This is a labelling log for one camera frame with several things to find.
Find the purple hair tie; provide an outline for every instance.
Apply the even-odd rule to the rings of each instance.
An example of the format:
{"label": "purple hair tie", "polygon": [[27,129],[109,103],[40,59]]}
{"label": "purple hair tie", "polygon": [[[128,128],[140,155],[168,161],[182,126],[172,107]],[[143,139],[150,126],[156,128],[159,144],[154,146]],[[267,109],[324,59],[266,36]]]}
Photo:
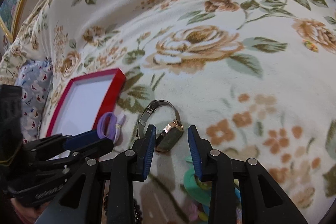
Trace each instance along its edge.
{"label": "purple hair tie", "polygon": [[[105,120],[110,118],[107,130],[105,130]],[[119,114],[117,117],[113,112],[106,112],[103,116],[100,117],[97,125],[97,135],[100,139],[109,138],[116,143],[119,139],[120,128],[125,121],[125,115]]]}

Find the wristwatch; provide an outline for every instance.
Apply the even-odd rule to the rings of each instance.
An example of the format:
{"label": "wristwatch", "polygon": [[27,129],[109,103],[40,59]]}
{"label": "wristwatch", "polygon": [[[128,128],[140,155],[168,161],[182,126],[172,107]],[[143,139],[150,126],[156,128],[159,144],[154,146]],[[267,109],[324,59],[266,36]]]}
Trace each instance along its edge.
{"label": "wristwatch", "polygon": [[136,136],[142,138],[144,136],[144,128],[146,122],[152,113],[160,106],[169,106],[175,112],[175,119],[168,123],[161,134],[156,138],[155,150],[158,152],[168,152],[177,143],[183,134],[183,125],[180,120],[180,114],[172,103],[165,100],[153,100],[145,108],[136,122]]}

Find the watch face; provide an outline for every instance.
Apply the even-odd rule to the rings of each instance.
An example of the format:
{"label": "watch face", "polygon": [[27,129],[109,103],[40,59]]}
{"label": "watch face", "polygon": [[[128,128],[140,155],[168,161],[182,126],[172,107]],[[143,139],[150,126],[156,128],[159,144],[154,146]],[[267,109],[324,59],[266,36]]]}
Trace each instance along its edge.
{"label": "watch face", "polygon": [[172,127],[168,133],[165,130],[156,139],[155,150],[158,152],[168,152],[177,143],[179,138],[181,138],[183,131],[180,131],[176,127]]}

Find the floral blanket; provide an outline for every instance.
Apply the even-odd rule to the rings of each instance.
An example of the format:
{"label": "floral blanket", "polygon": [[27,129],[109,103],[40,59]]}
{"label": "floral blanket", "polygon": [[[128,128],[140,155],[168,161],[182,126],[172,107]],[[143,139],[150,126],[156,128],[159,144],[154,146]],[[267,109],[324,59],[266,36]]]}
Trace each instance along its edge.
{"label": "floral blanket", "polygon": [[[52,60],[43,137],[71,78],[119,67],[127,121],[116,153],[132,145],[143,108],[168,100],[214,148],[257,158],[318,223],[336,195],[335,25],[334,0],[41,0],[4,55],[0,82],[14,84],[28,58]],[[160,132],[172,118],[159,109],[149,122]],[[134,184],[144,223],[207,220],[204,193],[188,189],[206,192],[188,156],[184,134]]]}

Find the person's hand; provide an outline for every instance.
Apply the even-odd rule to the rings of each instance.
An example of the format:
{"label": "person's hand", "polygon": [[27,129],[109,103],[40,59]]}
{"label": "person's hand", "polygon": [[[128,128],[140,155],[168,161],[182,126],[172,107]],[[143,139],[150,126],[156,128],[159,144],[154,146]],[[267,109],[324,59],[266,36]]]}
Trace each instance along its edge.
{"label": "person's hand", "polygon": [[44,203],[38,209],[35,209],[23,207],[15,198],[12,198],[10,201],[13,204],[18,217],[24,224],[35,223],[37,218],[49,204],[49,202]]}

